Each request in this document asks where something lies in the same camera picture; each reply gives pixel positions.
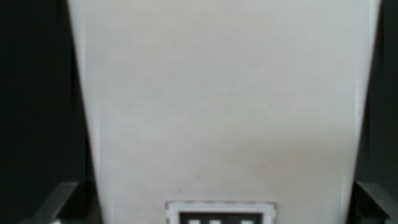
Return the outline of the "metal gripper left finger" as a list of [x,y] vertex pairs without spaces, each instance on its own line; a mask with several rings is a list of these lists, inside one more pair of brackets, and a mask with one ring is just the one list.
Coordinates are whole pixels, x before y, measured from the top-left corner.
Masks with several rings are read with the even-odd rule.
[[76,182],[61,182],[54,187],[33,215],[19,224],[61,224],[58,215],[77,187]]

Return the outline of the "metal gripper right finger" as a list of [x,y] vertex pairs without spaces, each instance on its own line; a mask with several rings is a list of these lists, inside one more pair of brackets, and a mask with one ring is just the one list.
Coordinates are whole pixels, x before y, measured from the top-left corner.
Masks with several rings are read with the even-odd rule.
[[355,183],[355,224],[398,224],[398,201],[372,182]]

